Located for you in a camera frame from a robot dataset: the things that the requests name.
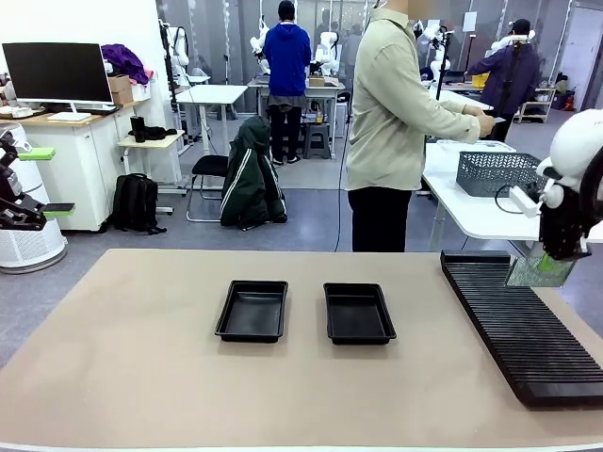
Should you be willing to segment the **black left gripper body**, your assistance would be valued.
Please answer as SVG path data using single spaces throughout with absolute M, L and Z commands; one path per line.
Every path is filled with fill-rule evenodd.
M 1 157 L 1 197 L 19 198 L 22 195 L 22 186 L 17 174 L 10 165 L 18 158 L 18 154 L 5 151 Z

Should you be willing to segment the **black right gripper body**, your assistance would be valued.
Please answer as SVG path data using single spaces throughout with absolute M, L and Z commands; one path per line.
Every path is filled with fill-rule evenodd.
M 589 256 L 584 239 L 579 195 L 568 187 L 552 187 L 540 208 L 539 241 L 544 252 L 560 262 Z

